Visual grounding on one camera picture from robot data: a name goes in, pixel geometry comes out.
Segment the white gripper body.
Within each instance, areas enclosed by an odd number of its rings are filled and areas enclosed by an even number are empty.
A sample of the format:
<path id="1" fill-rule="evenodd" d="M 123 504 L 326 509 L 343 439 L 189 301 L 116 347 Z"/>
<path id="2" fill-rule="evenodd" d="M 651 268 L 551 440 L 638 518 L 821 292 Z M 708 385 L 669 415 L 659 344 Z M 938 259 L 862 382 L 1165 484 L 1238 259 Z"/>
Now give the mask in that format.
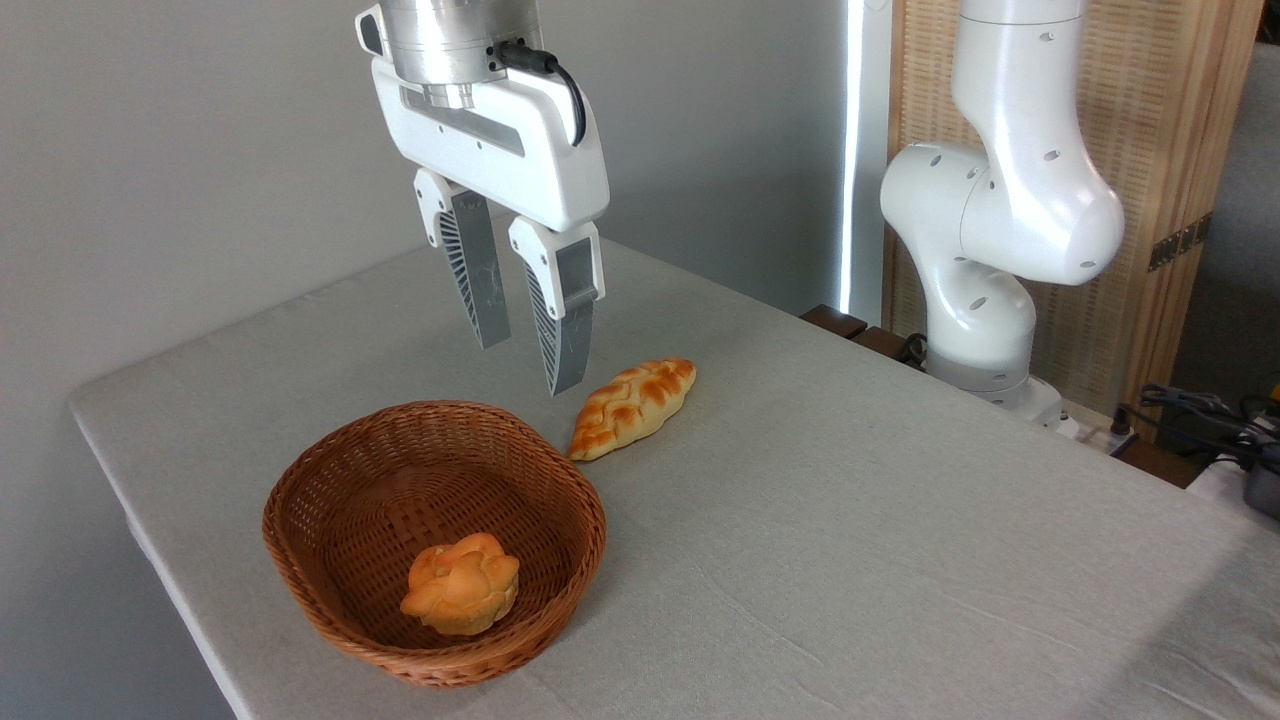
<path id="1" fill-rule="evenodd" d="M 372 81 L 390 137 L 419 167 L 472 190 L 553 231 L 604 214 L 611 201 L 594 114 L 573 145 L 573 102 L 552 77 L 512 70 L 472 86 L 471 108 L 431 105 L 384 58 Z"/>

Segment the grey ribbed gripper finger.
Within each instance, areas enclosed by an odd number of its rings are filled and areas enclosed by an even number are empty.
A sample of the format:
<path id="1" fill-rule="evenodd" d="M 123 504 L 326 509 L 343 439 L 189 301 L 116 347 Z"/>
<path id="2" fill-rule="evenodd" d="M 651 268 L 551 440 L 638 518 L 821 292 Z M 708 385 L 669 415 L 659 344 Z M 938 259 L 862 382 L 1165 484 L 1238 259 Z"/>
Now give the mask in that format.
<path id="1" fill-rule="evenodd" d="M 588 369 L 594 302 L 605 296 L 598 229 L 588 222 L 554 232 L 517 217 L 509 241 L 524 260 L 547 386 L 556 396 L 579 384 Z"/>
<path id="2" fill-rule="evenodd" d="M 483 348 L 511 337 L 488 200 L 425 168 L 413 178 L 428 242 L 448 261 L 460 299 Z"/>

